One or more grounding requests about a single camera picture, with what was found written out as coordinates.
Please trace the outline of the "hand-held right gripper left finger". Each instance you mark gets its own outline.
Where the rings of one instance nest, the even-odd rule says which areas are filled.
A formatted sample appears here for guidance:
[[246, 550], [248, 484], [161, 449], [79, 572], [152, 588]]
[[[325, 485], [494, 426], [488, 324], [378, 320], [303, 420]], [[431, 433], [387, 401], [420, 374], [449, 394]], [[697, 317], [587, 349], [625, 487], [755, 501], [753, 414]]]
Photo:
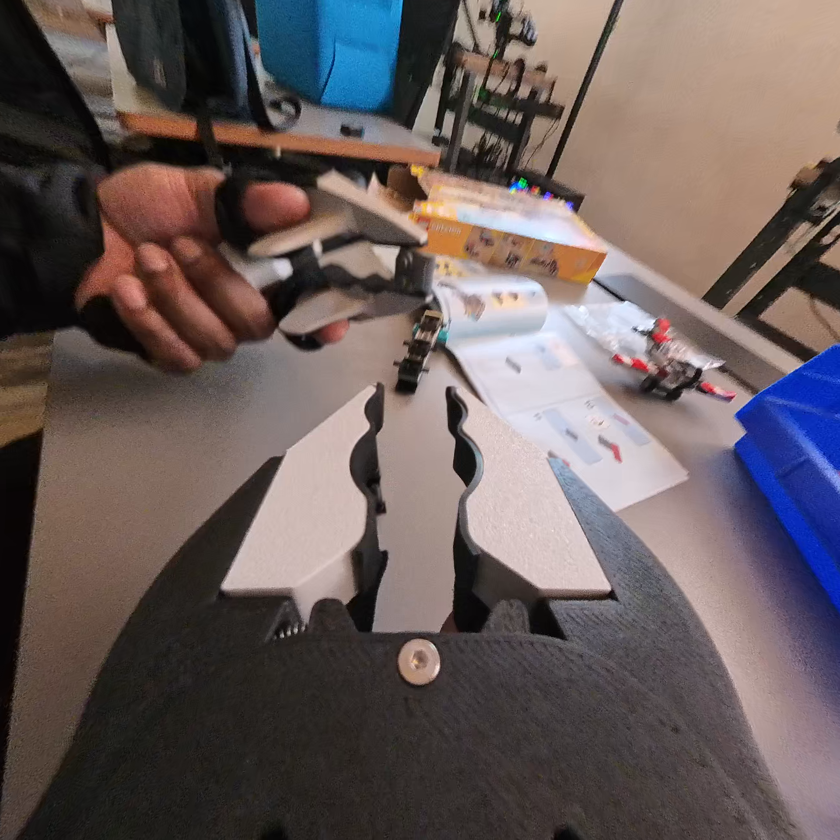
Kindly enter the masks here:
[[282, 456], [221, 584], [238, 597], [291, 599], [308, 620], [323, 600], [344, 604], [372, 629], [387, 565], [378, 518], [385, 514], [377, 435], [381, 383], [366, 386]]

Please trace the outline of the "curled instruction booklet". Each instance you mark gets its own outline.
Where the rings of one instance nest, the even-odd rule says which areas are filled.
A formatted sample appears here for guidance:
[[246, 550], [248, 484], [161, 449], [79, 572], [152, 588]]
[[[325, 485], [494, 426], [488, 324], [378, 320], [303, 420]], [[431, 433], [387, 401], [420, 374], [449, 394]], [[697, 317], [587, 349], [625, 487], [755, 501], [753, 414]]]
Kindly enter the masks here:
[[548, 295], [536, 280], [462, 259], [436, 258], [433, 291], [448, 347], [537, 333], [549, 313]]

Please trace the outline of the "wood-edged grey table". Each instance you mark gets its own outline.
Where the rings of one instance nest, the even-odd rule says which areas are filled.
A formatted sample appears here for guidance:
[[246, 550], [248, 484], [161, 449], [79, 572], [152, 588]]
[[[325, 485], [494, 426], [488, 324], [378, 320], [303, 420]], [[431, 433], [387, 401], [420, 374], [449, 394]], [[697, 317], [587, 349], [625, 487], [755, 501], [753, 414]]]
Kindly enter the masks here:
[[[148, 138], [199, 141], [193, 115], [167, 110], [153, 93], [136, 84], [123, 59], [113, 25], [106, 27], [106, 36], [112, 103], [122, 127], [131, 134]], [[342, 123], [363, 124], [364, 137], [343, 137], [340, 134]], [[274, 153], [293, 152], [432, 167], [437, 166], [440, 159], [438, 147], [387, 118], [310, 103], [303, 104], [299, 120], [286, 132], [264, 131], [250, 122], [215, 121], [213, 134], [222, 145], [266, 149]]]

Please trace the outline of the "black toy brick model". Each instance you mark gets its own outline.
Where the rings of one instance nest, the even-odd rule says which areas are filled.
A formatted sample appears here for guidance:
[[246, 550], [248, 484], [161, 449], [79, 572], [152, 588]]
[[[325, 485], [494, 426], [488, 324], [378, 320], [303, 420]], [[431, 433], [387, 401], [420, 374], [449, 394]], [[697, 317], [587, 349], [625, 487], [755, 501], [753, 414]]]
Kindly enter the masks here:
[[443, 313], [427, 309], [414, 324], [410, 339], [403, 342], [404, 356], [394, 362], [396, 367], [395, 392], [414, 394], [422, 377], [428, 373], [427, 363], [441, 345], [444, 332]]

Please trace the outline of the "blue plastic bin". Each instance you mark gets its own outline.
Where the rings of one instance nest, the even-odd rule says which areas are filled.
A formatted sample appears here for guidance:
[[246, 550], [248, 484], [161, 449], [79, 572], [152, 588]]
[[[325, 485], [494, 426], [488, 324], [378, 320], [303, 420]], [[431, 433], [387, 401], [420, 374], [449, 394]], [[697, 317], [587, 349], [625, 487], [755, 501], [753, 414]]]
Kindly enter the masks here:
[[803, 561], [839, 608], [839, 345], [735, 415], [734, 450]]

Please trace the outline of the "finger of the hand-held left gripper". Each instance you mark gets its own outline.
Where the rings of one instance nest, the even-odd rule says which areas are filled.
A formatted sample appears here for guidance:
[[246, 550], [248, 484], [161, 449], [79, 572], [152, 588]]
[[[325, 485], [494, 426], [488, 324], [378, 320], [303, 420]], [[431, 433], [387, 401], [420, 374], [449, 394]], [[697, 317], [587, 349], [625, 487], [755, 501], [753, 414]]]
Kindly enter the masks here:
[[427, 245], [428, 234], [424, 226], [336, 170], [320, 174], [317, 188], [338, 199], [339, 208], [350, 213], [350, 231], [367, 242], [409, 248]]
[[343, 248], [327, 257], [329, 288], [339, 296], [337, 319], [372, 320], [407, 314], [433, 296], [435, 257], [399, 248], [389, 268], [372, 248]]

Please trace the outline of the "grey desk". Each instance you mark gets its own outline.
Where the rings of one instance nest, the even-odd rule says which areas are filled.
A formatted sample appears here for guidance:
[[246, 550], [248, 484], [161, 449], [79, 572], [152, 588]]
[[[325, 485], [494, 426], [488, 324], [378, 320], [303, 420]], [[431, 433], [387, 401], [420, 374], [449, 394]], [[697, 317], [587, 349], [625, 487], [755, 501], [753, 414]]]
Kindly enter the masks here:
[[[794, 820], [838, 838], [838, 612], [732, 452], [732, 404], [673, 405], [635, 391], [561, 307], [602, 287], [554, 282], [551, 329], [612, 398], [687, 468], [686, 483], [621, 512], [681, 587], [725, 662]], [[365, 386], [383, 382], [379, 436], [389, 563], [380, 632], [437, 631], [453, 596], [463, 484], [453, 471], [444, 354], [415, 395], [393, 391], [400, 318], [354, 324], [330, 348], [281, 337], [184, 377], [79, 331], [54, 341], [7, 765], [2, 838], [15, 838], [61, 762], [123, 624], [172, 555], [268, 457], [282, 454]]]

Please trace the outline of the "tan cloth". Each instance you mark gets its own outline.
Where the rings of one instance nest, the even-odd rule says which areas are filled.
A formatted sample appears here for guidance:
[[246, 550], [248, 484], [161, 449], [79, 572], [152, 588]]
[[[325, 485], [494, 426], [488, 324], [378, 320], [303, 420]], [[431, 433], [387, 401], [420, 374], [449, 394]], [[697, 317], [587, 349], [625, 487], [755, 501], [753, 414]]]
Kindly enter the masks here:
[[1, 447], [42, 431], [55, 334], [1, 341]]

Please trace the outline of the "open instruction booklet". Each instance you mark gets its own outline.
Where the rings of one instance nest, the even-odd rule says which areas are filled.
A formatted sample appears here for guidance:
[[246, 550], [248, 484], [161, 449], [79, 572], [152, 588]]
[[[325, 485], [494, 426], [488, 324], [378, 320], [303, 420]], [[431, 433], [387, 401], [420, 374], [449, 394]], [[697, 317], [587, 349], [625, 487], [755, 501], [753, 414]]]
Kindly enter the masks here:
[[561, 459], [613, 511], [687, 481], [687, 470], [556, 333], [447, 347], [488, 407]]

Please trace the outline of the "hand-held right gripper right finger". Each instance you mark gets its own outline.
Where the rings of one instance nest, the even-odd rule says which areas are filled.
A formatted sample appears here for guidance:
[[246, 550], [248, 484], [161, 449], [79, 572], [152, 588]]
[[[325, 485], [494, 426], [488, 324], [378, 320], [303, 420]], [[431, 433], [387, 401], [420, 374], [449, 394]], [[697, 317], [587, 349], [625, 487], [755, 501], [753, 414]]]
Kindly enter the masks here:
[[540, 616], [550, 602], [599, 602], [613, 594], [561, 485], [553, 460], [456, 386], [445, 393], [455, 442], [458, 499], [452, 621], [463, 633], [502, 602]]

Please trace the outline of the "person's left hand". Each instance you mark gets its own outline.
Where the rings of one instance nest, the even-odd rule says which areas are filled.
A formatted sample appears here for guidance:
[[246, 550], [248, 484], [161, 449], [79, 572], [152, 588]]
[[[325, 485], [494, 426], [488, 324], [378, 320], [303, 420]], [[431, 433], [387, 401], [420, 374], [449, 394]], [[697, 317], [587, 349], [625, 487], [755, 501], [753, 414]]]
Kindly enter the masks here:
[[110, 300], [148, 360], [189, 373], [276, 330], [267, 301], [217, 252], [208, 167], [138, 164], [98, 185], [104, 250], [76, 293], [77, 310]]

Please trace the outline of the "black metal frame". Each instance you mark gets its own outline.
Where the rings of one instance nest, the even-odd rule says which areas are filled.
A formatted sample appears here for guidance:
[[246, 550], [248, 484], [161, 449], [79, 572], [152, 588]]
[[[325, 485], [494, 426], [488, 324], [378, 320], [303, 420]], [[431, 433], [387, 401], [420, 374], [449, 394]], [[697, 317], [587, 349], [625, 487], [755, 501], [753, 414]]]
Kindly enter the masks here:
[[805, 295], [811, 314], [838, 343], [838, 329], [827, 321], [820, 303], [839, 311], [839, 271], [823, 262], [839, 241], [839, 159], [821, 160], [800, 169], [780, 208], [732, 261], [702, 300], [722, 310], [770, 260], [784, 250], [784, 266], [737, 312], [736, 320], [777, 347], [807, 362], [819, 354], [763, 320], [783, 295]]

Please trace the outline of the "yellow toy brick box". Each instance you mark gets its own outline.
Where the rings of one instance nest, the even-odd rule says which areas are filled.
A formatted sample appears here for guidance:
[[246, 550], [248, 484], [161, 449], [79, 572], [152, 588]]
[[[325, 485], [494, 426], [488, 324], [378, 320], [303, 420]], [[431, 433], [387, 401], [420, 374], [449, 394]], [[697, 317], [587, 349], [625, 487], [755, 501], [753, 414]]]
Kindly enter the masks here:
[[393, 165], [387, 196], [425, 228], [425, 251], [494, 270], [585, 285], [608, 245], [566, 203], [418, 164]]

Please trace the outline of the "black equipment rack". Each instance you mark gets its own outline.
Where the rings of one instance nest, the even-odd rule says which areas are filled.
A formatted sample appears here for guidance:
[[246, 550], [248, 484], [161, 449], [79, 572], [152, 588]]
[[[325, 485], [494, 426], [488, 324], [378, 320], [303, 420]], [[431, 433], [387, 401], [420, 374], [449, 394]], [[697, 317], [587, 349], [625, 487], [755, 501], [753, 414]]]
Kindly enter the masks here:
[[526, 152], [534, 124], [545, 120], [547, 136], [564, 115], [553, 99], [556, 78], [547, 65], [530, 65], [524, 55], [509, 57], [511, 47], [534, 47], [538, 30], [530, 12], [517, 2], [483, 2], [478, 21], [492, 29], [480, 44], [468, 2], [459, 11], [471, 45], [454, 35], [444, 50], [433, 142], [447, 172], [498, 182], [516, 182], [530, 162]]

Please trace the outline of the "black panel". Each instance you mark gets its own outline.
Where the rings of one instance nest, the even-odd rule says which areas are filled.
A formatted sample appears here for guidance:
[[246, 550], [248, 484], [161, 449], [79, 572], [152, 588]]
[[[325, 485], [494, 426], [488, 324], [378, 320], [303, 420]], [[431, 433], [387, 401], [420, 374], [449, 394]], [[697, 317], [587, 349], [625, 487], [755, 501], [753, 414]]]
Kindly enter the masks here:
[[404, 1], [397, 48], [392, 119], [411, 130], [438, 63], [451, 44], [460, 1]]

